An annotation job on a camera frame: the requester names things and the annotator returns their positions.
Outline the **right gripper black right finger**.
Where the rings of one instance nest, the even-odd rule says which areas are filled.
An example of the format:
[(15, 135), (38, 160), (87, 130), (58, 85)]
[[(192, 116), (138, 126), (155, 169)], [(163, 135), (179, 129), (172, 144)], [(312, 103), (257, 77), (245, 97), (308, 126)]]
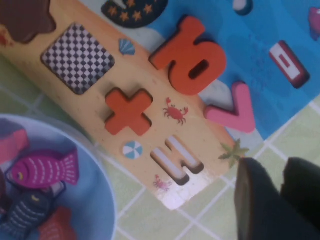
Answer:
[(281, 223), (285, 233), (320, 232), (320, 167), (290, 157), (283, 171)]

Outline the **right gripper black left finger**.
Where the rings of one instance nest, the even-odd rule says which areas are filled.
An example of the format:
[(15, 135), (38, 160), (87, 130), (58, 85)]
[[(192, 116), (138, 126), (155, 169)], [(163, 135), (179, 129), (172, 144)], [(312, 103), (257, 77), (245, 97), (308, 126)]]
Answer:
[(240, 240), (304, 240), (308, 224), (279, 194), (266, 169), (240, 160), (234, 193)]

